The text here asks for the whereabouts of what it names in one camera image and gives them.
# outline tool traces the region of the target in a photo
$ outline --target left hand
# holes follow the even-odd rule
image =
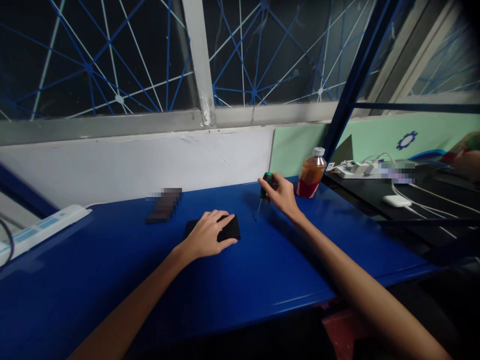
[[[238,242],[235,238],[217,242],[219,232],[232,221],[235,215],[222,210],[206,211],[196,223],[190,235],[178,247],[188,262],[207,256],[217,255],[223,249]]]

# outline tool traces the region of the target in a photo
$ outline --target green screwdriver handle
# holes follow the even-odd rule
[[[265,175],[263,175],[263,180],[265,180],[268,183],[268,185],[271,185],[273,177],[274,176],[272,175],[271,172],[266,172]],[[264,188],[262,187],[261,190],[260,190],[260,199],[265,199],[266,195],[267,195],[267,193],[265,192]]]

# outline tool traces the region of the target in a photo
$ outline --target plastic bottle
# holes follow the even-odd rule
[[[311,199],[315,196],[327,167],[327,163],[322,157],[324,154],[325,149],[323,147],[315,147],[312,156],[307,157],[303,162],[295,188],[295,194],[299,197]]]

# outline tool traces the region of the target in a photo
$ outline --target screwdriver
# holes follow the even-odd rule
[[[272,184],[272,173],[271,172],[266,172],[265,175],[263,175],[263,180],[265,180],[268,185],[271,185]],[[259,211],[260,211],[260,206],[262,206],[262,200],[265,199],[267,193],[265,192],[264,188],[262,187],[260,189],[260,204],[258,204],[258,210],[256,211],[256,218],[255,218],[255,221],[257,221],[258,217],[259,217]]]

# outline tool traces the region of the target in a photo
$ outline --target drink label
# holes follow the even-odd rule
[[[296,184],[295,193],[302,198],[311,199],[315,196],[317,189],[319,188],[320,181],[313,184],[307,184],[302,179],[299,179]]]

